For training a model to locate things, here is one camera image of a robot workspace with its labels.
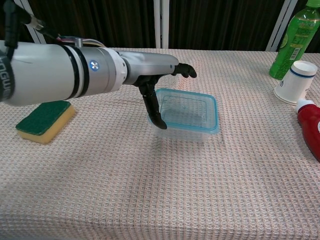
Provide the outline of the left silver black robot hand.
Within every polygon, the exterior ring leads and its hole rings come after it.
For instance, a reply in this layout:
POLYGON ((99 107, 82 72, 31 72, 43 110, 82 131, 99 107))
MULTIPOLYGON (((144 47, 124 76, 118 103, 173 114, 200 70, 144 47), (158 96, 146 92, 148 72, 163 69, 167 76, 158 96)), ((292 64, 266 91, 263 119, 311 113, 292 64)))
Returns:
POLYGON ((136 51, 119 51, 118 54, 127 66, 127 77, 123 83, 139 89, 151 122, 159 129, 166 130, 167 124, 159 112, 155 85, 167 75, 196 78, 196 70, 169 54, 136 51))

